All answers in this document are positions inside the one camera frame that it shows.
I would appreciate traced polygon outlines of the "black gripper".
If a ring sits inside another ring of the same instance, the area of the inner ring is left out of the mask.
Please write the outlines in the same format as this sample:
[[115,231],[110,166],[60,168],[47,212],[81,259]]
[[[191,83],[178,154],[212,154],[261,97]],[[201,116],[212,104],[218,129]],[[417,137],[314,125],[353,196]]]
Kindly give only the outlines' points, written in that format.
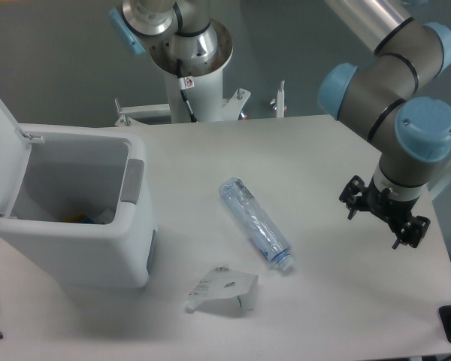
[[347,219],[353,219],[358,211],[368,211],[384,222],[393,223],[391,230],[396,240],[392,249],[400,244],[416,249],[431,224],[427,217],[411,214],[423,186],[400,187],[389,181],[383,183],[384,180],[372,177],[365,191],[365,182],[358,175],[351,178],[339,196],[349,211]]

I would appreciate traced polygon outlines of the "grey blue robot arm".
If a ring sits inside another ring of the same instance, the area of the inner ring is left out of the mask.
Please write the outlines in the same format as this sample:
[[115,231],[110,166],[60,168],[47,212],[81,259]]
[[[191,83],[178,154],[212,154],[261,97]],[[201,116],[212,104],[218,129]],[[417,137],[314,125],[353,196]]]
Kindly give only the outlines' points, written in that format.
[[[381,153],[371,182],[352,178],[340,201],[351,214],[367,211],[387,223],[397,244],[417,247],[430,221],[411,211],[450,152],[451,107],[416,92],[451,64],[451,31],[419,24],[391,1],[329,7],[376,57],[367,68],[336,66],[319,88],[321,108]],[[130,51],[148,52],[161,69],[173,122],[239,118],[248,95],[222,96],[232,39],[209,2],[124,1],[109,17]]]

